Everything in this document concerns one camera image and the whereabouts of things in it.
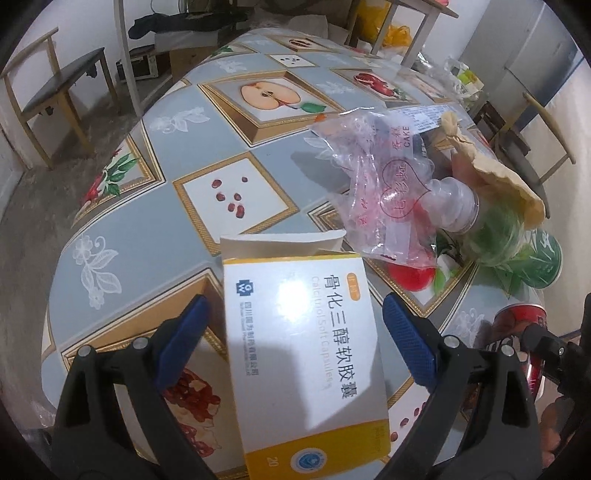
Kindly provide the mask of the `white yellow medicine box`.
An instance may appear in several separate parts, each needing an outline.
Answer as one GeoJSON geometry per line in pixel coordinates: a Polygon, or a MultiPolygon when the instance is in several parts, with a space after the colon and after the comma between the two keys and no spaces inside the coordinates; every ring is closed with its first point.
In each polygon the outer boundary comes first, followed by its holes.
{"type": "Polygon", "coordinates": [[[390,451],[372,297],[344,238],[221,238],[230,378],[253,479],[325,478],[390,451]]]}

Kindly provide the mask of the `clear plastic cake bag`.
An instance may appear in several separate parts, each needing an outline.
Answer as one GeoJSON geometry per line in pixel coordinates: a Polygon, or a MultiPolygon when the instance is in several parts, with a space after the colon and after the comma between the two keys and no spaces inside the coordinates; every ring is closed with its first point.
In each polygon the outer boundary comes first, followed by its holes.
{"type": "Polygon", "coordinates": [[[436,186],[422,135],[440,127],[424,108],[359,108],[313,124],[332,165],[349,177],[331,202],[346,241],[363,257],[414,269],[437,265],[437,230],[425,210],[436,186]]]}

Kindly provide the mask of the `clear crushed plastic bottle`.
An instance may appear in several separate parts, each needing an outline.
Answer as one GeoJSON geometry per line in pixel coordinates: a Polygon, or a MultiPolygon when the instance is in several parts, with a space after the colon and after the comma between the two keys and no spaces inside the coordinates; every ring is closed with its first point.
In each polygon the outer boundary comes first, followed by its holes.
{"type": "Polygon", "coordinates": [[[478,195],[453,177],[432,179],[419,203],[432,225],[454,234],[464,234],[475,224],[479,210],[478,195]]]}

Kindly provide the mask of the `green paper cup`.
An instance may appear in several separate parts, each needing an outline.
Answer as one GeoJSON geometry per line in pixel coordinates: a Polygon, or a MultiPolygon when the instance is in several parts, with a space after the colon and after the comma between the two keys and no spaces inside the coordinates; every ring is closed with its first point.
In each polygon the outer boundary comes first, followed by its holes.
{"type": "Polygon", "coordinates": [[[542,290],[557,281],[562,266],[560,243],[546,230],[537,228],[524,233],[519,249],[500,269],[516,275],[529,287],[542,290]]]}

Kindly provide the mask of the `beige crumpled paper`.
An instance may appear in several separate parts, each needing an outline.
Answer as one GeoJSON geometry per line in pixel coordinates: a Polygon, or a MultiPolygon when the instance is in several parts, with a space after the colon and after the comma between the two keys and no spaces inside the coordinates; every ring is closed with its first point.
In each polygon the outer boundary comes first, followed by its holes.
{"type": "Polygon", "coordinates": [[[539,227],[546,218],[542,199],[513,170],[501,163],[495,155],[481,152],[476,144],[462,133],[457,114],[446,111],[440,119],[447,140],[458,152],[463,169],[479,179],[480,185],[494,187],[509,196],[522,215],[525,228],[539,227]]]}

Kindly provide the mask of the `wooden chair by fridge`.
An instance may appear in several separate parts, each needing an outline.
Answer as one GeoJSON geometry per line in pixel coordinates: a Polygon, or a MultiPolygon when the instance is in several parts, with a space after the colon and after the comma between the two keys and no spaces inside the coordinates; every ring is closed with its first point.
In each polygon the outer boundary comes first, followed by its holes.
{"type": "Polygon", "coordinates": [[[478,127],[484,128],[484,139],[501,162],[515,171],[525,183],[541,198],[545,207],[545,217],[551,218],[550,203],[546,192],[546,183],[563,165],[577,164],[577,156],[569,146],[558,122],[552,114],[528,91],[522,92],[523,101],[517,111],[508,119],[503,117],[490,101],[485,101],[472,119],[478,127]],[[561,156],[544,172],[539,173],[528,158],[533,151],[534,142],[524,135],[523,128],[517,123],[526,113],[533,113],[545,125],[548,137],[561,147],[561,156]]]}

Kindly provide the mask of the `grey refrigerator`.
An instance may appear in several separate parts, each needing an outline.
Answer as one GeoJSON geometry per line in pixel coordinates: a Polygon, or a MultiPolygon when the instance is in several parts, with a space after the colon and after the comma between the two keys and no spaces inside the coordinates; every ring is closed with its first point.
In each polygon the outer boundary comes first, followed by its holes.
{"type": "Polygon", "coordinates": [[[579,59],[554,11],[525,0],[491,1],[461,55],[484,83],[484,100],[505,120],[525,106],[525,92],[546,104],[579,59]]]}

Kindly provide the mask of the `wooden chair dark seat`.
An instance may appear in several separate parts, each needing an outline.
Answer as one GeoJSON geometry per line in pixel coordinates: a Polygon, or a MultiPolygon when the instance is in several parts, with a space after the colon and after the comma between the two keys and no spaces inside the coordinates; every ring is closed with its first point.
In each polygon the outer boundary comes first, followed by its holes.
{"type": "Polygon", "coordinates": [[[112,103],[118,114],[121,113],[121,104],[116,92],[115,85],[110,75],[107,65],[104,48],[92,50],[85,55],[78,57],[66,66],[59,64],[53,37],[58,33],[59,28],[55,27],[43,34],[19,53],[17,53],[4,67],[1,73],[1,79],[6,88],[9,103],[13,109],[16,119],[23,128],[24,133],[30,140],[33,148],[39,154],[48,169],[54,168],[54,163],[47,154],[37,136],[29,126],[29,121],[35,116],[48,112],[57,106],[65,116],[71,129],[76,134],[79,142],[90,154],[95,153],[94,147],[89,142],[83,128],[81,118],[75,108],[74,102],[70,96],[71,87],[83,76],[95,78],[100,65],[102,74],[106,83],[107,90],[112,103]],[[10,74],[18,69],[29,57],[31,57],[42,46],[48,57],[52,76],[35,93],[25,106],[21,106],[17,100],[13,85],[10,80],[10,74]]]}

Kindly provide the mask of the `microwave on floor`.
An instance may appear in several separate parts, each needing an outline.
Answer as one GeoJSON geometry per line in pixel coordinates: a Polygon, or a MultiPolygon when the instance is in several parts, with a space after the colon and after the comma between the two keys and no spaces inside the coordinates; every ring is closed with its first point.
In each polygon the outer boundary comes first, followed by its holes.
{"type": "Polygon", "coordinates": [[[157,52],[154,44],[135,47],[129,51],[132,73],[136,80],[159,78],[170,69],[168,52],[157,52]]]}

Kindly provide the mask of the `black clothes pile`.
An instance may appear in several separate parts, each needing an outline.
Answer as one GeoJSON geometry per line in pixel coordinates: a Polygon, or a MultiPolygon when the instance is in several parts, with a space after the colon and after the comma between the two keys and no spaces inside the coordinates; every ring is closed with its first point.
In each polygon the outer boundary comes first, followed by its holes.
{"type": "Polygon", "coordinates": [[[235,23],[245,22],[249,15],[245,11],[181,13],[164,15],[153,13],[136,19],[128,30],[130,39],[140,39],[149,32],[214,32],[235,23]]]}

